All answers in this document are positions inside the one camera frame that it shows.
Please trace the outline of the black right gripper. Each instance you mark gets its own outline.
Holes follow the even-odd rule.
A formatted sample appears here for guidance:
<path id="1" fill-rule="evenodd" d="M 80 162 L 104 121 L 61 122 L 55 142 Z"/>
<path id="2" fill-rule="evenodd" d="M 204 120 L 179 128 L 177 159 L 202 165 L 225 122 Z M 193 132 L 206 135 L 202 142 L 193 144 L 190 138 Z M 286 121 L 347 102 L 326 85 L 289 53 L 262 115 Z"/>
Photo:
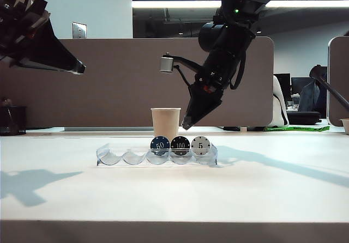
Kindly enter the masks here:
<path id="1" fill-rule="evenodd" d="M 242 51 L 213 48 L 203 65 L 190 63 L 195 81 L 188 88 L 190 100 L 182 121 L 190 129 L 222 103 L 227 87 L 236 89 L 242 79 Z"/>

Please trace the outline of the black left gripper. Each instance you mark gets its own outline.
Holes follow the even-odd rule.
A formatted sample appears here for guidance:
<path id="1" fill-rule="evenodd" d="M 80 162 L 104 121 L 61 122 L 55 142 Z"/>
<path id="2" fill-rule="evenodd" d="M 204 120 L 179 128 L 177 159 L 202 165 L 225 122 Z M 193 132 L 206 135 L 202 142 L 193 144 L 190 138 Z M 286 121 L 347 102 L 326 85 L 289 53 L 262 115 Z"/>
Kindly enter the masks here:
<path id="1" fill-rule="evenodd" d="M 85 65 L 56 38 L 45 0 L 1 0 L 1 61 L 83 74 Z"/>

